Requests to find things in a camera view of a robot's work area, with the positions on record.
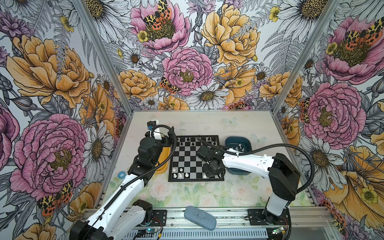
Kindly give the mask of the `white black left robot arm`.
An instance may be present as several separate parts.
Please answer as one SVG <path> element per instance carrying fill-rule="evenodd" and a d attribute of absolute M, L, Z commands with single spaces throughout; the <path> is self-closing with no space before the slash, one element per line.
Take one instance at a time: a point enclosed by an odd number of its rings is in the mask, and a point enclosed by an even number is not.
<path fill-rule="evenodd" d="M 138 200 L 125 211 L 133 198 L 148 184 L 154 173 L 172 157 L 160 162 L 164 148 L 175 152 L 177 136 L 173 127 L 147 123 L 148 130 L 140 141 L 138 154 L 119 188 L 85 222 L 76 221 L 70 231 L 71 240 L 121 240 L 134 227 L 152 219 L 153 205 Z"/>

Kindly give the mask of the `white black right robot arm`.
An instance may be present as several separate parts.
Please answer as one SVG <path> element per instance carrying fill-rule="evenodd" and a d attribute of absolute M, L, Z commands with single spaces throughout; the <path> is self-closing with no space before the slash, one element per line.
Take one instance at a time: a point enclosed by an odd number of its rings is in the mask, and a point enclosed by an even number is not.
<path fill-rule="evenodd" d="M 299 193 L 300 173 L 291 161 L 283 154 L 274 157 L 257 156 L 243 153 L 223 146 L 201 146 L 196 156 L 203 162 L 207 177 L 224 174 L 226 169 L 238 169 L 270 181 L 272 193 L 262 213 L 256 215 L 257 220 L 267 224 L 276 224 L 289 204 Z"/>

